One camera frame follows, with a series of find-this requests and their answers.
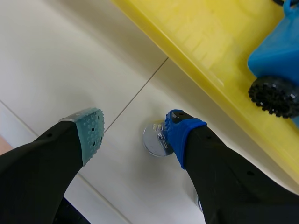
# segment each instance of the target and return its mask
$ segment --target silver metal disc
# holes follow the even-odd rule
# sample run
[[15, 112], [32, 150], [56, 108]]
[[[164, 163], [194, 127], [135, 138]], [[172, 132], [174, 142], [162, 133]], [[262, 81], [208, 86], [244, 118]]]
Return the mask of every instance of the silver metal disc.
[[154, 156], [162, 157], [173, 153], [171, 145], [165, 139], [164, 130], [165, 121], [158, 120], [143, 131], [143, 145]]

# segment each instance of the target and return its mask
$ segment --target yellow plastic tray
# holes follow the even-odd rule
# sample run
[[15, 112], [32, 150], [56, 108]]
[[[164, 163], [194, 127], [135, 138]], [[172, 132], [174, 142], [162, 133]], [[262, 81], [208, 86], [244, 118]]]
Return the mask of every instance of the yellow plastic tray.
[[298, 128], [248, 97], [255, 76], [247, 59], [282, 20], [282, 7], [271, 0], [113, 1], [299, 183]]

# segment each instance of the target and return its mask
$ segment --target black tire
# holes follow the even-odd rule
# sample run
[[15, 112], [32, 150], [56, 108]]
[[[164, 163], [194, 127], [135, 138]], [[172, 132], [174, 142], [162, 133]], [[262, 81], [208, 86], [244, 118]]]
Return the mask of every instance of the black tire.
[[272, 76], [257, 78], [249, 91], [252, 102], [277, 117], [299, 116], [299, 87], [292, 82]]

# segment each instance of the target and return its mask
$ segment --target blue toy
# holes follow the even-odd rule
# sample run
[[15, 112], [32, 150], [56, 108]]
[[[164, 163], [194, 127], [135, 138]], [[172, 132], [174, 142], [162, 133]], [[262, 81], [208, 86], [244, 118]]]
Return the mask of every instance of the blue toy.
[[299, 8], [284, 3], [284, 19], [248, 59], [257, 77], [249, 96], [277, 117], [299, 116]]

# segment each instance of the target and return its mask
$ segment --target white floor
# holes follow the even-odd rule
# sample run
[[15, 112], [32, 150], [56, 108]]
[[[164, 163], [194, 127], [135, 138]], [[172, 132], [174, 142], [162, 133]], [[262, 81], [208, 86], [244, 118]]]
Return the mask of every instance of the white floor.
[[204, 223], [192, 182], [176, 157], [152, 157], [142, 146], [143, 128], [171, 109], [206, 121], [229, 147], [299, 193], [297, 184], [109, 0], [4, 0], [0, 101], [28, 131], [15, 146], [78, 110], [104, 111], [101, 149], [66, 193], [91, 223]]

